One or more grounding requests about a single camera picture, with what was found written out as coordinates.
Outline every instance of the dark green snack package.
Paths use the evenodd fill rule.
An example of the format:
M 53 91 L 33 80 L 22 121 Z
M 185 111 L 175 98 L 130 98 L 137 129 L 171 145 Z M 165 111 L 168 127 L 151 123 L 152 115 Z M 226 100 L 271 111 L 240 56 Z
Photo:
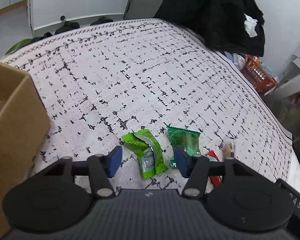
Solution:
M 168 126 L 168 134 L 172 148 L 182 146 L 190 156 L 201 154 L 199 150 L 199 132 Z M 170 159 L 170 166 L 176 168 L 174 158 Z
M 122 136 L 122 140 L 125 146 L 137 155 L 144 179 L 149 179 L 168 168 L 164 164 L 160 144 L 149 129 L 128 133 Z

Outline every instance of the blue gripper pad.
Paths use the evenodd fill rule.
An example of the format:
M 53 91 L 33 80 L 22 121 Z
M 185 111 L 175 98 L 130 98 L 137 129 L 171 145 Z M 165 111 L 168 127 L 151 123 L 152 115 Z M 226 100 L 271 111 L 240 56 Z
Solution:
M 107 177 L 112 178 L 117 172 L 122 161 L 122 147 L 116 146 L 107 156 Z
M 182 177 L 188 178 L 191 174 L 189 171 L 191 156 L 185 153 L 182 147 L 173 148 L 174 160 L 176 162 L 176 166 L 180 171 Z

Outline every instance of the wooden trim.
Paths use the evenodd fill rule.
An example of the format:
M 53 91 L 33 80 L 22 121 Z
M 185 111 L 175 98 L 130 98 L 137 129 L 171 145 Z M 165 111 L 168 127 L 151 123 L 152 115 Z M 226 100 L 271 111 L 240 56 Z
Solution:
M 14 4 L 11 4 L 7 7 L 5 7 L 5 8 L 0 9 L 0 15 L 5 14 L 7 12 L 10 12 L 14 9 L 17 9 L 17 8 L 21 7 L 21 6 L 27 6 L 27 0 L 23 0 L 23 1 L 20 1 L 20 2 L 17 2 L 17 3 L 14 3 Z

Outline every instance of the table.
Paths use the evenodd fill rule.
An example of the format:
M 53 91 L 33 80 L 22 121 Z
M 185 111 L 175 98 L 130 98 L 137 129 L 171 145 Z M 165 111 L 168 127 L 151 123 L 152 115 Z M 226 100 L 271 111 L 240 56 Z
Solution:
M 34 173 L 63 156 L 77 161 L 107 154 L 122 135 L 142 128 L 157 138 L 168 164 L 173 152 L 166 127 L 172 125 L 201 132 L 203 154 L 214 150 L 222 159 L 222 141 L 231 137 L 241 162 L 271 181 L 290 176 L 291 134 L 235 66 L 186 29 L 159 19 L 90 26 L 28 45 L 3 61 L 32 75 L 51 118 Z M 89 190 L 85 178 L 76 183 Z M 123 147 L 111 183 L 116 191 L 181 190 L 186 179 L 169 169 L 143 180 L 136 156 Z

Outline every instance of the orange basket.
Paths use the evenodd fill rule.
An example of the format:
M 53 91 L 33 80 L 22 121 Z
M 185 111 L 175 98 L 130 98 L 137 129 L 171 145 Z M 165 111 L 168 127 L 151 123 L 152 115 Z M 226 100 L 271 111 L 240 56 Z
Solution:
M 278 85 L 275 79 L 270 78 L 250 55 L 247 55 L 247 57 L 248 60 L 241 72 L 259 94 L 264 94 Z

